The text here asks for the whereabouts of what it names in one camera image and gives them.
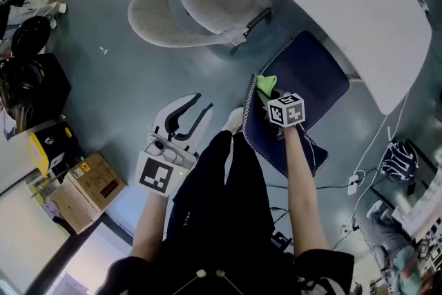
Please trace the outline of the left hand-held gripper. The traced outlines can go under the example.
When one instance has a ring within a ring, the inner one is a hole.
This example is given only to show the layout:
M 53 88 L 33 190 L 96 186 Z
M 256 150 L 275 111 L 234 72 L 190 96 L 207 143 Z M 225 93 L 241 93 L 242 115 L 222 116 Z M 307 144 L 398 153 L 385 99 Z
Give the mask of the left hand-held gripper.
M 211 121 L 213 104 L 200 113 L 188 133 L 175 136 L 180 127 L 179 118 L 201 96 L 194 93 L 180 97 L 158 111 L 148 134 L 147 147 L 139 152 L 135 174 L 138 184 L 161 196 L 169 196 L 196 165 L 196 151 Z

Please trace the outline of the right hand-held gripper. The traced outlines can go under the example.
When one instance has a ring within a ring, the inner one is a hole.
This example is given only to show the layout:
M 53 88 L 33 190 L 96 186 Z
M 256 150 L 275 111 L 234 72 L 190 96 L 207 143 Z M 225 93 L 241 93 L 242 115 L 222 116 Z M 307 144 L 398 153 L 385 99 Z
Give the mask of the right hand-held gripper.
M 267 102 L 270 125 L 278 140 L 283 138 L 283 129 L 301 124 L 306 120 L 305 101 L 295 93 L 286 94 Z

